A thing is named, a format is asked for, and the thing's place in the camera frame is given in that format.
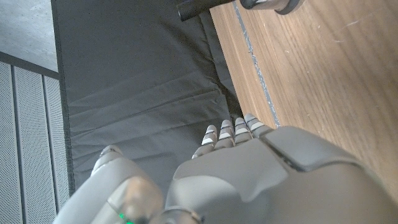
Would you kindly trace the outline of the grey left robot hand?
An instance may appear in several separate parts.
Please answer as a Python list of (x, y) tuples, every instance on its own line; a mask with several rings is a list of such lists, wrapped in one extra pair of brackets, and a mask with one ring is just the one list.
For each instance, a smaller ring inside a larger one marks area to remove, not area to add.
[(55, 223), (396, 223), (397, 203), (344, 149), (300, 128), (247, 114), (209, 126), (163, 195), (117, 146)]

